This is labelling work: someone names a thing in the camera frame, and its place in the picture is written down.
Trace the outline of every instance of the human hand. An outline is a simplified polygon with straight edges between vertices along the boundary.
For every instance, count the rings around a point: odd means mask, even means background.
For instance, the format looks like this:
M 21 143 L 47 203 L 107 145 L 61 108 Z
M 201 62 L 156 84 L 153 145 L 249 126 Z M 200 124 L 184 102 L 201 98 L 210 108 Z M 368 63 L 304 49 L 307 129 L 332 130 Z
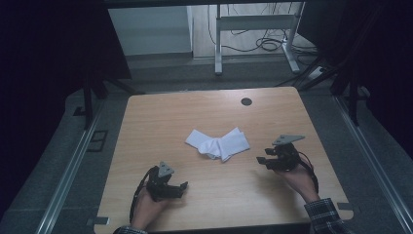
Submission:
M 169 199 L 154 202 L 146 187 L 143 187 L 134 207 L 131 226 L 139 230 L 145 230 L 147 225 L 155 220 L 168 204 Z
M 306 159 L 301 159 L 311 167 L 310 163 Z M 319 194 L 316 191 L 313 180 L 303 166 L 298 165 L 295 169 L 288 172 L 275 170 L 274 172 L 277 175 L 281 176 L 289 184 L 289 186 L 291 186 L 292 189 L 298 192 L 306 203 L 311 203 L 319 200 Z

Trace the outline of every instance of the plaid sleeve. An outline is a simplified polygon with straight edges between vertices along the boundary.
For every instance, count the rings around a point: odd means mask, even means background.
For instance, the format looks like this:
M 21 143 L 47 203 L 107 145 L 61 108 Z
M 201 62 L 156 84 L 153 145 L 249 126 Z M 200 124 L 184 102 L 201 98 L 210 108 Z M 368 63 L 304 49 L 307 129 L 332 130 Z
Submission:
M 318 234 L 354 234 L 337 214 L 330 198 L 309 203 L 304 206 L 311 223 Z
M 113 232 L 113 234 L 148 234 L 148 233 L 143 230 L 135 229 L 131 226 L 122 226 L 116 229 L 116 231 Z

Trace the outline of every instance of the wooden table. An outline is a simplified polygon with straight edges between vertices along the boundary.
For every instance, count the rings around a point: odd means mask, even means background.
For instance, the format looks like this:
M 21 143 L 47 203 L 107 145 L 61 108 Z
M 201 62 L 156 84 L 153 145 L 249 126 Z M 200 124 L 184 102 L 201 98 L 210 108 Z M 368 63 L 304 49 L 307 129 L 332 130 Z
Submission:
M 250 98 L 252 105 L 242 105 Z M 239 127 L 250 149 L 229 161 L 211 160 L 186 144 L 196 129 L 223 137 Z M 153 166 L 165 161 L 175 169 L 170 185 L 189 186 L 148 227 L 148 231 L 194 230 L 309 222 L 303 199 L 265 166 L 257 156 L 280 135 L 303 135 L 294 142 L 312 161 L 321 198 L 348 203 L 294 88 L 205 91 L 131 97 L 126 109 L 98 216 L 97 234 L 113 233 L 129 224 L 131 198 Z M 352 211 L 340 211 L 343 219 Z

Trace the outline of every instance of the metal frame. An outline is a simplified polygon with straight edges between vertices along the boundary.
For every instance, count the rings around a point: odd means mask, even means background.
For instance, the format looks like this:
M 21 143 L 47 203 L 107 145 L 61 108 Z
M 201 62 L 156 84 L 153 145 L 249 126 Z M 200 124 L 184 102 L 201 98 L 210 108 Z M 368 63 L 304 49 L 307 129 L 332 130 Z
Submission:
M 292 41 L 301 19 L 304 2 L 300 3 L 294 15 L 269 16 L 234 16 L 221 17 L 220 5 L 216 6 L 216 44 L 215 44 L 215 74 L 222 74 L 222 47 L 221 31 L 229 30 L 262 30 L 262 29 L 290 29 L 288 38 L 283 39 L 282 49 L 293 73 L 299 73 L 300 68 L 291 51 Z

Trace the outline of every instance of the desk leg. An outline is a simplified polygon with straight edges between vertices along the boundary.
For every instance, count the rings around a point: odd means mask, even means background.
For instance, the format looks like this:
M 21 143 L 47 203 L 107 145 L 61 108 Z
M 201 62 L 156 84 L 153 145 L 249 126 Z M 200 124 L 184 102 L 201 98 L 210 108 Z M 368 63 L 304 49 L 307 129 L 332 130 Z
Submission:
M 289 30 L 289 35 L 288 35 L 289 39 L 288 40 L 284 39 L 282 42 L 282 49 L 284 51 L 286 59 L 288 60 L 289 66 L 291 67 L 292 73 L 300 72 L 300 67 L 298 66 L 297 61 L 295 61 L 294 55 L 292 54 L 291 46 L 292 46 L 292 41 L 294 40 L 295 33 L 297 32 L 298 23 L 300 22 L 301 13 L 303 11 L 303 8 L 304 8 L 304 2 L 301 2 L 300 6 L 298 7 L 297 12 L 294 14 L 294 21 Z
M 215 75 L 222 74 L 221 5 L 216 5 Z

